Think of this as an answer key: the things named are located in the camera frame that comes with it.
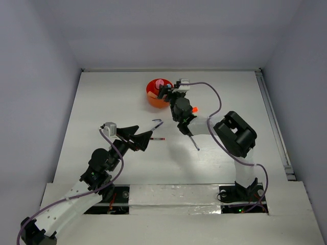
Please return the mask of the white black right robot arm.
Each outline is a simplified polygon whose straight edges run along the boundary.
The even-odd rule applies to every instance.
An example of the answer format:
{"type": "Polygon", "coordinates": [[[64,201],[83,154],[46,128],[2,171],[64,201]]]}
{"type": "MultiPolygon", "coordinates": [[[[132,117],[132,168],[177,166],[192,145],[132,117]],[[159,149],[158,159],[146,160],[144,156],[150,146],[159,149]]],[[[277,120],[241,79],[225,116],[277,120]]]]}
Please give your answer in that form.
{"type": "Polygon", "coordinates": [[[258,179],[254,174],[251,156],[257,133],[236,112],[230,111],[217,118],[196,116],[190,101],[185,97],[189,86],[159,85],[158,98],[169,103],[172,119],[183,135],[210,135],[235,162],[235,194],[240,200],[249,199],[258,179]]]}

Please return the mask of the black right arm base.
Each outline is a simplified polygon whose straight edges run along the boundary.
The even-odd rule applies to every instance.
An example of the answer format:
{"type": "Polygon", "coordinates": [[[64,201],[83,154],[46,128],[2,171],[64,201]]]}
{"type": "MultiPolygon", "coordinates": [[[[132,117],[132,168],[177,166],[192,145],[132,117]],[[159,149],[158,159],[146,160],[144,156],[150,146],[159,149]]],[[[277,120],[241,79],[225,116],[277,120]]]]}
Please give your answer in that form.
{"type": "Polygon", "coordinates": [[[258,183],[258,179],[255,178],[247,188],[236,182],[233,185],[220,186],[216,198],[221,203],[222,214],[268,214],[268,206],[263,192],[263,185],[258,183]]]}

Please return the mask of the orange translucent highlighter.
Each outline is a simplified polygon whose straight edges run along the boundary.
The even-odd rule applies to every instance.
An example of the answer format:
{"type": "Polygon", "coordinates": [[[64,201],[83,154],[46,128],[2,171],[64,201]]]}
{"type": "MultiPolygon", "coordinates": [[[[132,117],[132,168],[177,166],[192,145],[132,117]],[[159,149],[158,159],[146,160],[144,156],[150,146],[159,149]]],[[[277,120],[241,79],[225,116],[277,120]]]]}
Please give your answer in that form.
{"type": "Polygon", "coordinates": [[[154,98],[154,99],[156,99],[157,98],[157,95],[156,94],[154,94],[154,93],[152,93],[152,92],[148,92],[148,94],[147,94],[149,97],[152,97],[152,98],[154,98]]]}

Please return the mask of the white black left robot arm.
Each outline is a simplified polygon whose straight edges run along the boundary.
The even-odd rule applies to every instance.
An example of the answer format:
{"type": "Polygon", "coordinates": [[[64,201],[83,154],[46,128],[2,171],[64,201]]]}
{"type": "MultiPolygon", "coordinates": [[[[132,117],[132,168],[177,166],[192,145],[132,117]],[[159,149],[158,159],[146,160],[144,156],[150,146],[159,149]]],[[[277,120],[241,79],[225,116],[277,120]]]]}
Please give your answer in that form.
{"type": "Polygon", "coordinates": [[[152,137],[151,130],[137,134],[138,129],[138,125],[117,128],[112,122],[100,126],[99,132],[110,148],[94,150],[87,170],[60,200],[21,222],[16,243],[56,244],[59,233],[89,208],[101,201],[110,201],[114,195],[114,181],[117,179],[110,173],[117,165],[124,166],[123,156],[128,150],[145,151],[152,137]]]}

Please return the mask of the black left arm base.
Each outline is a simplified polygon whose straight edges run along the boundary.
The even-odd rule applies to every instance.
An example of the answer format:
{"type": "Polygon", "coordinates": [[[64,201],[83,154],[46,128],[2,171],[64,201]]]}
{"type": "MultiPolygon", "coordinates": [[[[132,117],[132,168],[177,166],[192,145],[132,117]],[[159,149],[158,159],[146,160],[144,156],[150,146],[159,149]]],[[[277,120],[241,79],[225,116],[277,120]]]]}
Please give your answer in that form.
{"type": "Polygon", "coordinates": [[[113,194],[107,201],[90,207],[84,214],[108,214],[108,215],[124,215],[129,214],[129,196],[130,185],[118,185],[114,188],[113,194]]]}

